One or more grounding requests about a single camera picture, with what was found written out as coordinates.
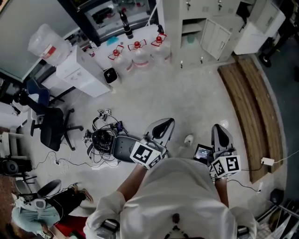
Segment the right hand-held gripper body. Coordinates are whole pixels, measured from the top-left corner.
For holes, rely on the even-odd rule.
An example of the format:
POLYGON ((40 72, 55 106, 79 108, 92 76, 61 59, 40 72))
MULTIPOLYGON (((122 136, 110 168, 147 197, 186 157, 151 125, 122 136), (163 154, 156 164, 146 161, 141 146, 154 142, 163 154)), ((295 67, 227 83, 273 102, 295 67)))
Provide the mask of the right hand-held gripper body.
POLYGON ((210 176, 212 179, 230 177, 241 171, 240 156, 234 147, 232 135, 219 124, 212 127, 212 156, 210 176))

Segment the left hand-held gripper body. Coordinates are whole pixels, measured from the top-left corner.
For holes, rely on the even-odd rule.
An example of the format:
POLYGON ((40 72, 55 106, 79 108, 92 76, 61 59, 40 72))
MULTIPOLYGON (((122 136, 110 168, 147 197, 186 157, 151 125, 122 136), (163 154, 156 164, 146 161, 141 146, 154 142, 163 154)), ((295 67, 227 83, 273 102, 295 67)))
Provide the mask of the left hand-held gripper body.
POLYGON ((151 169, 167 157, 167 143, 175 127, 173 118, 160 119, 151 123, 142 138, 135 143, 130 159, 146 169, 151 169))

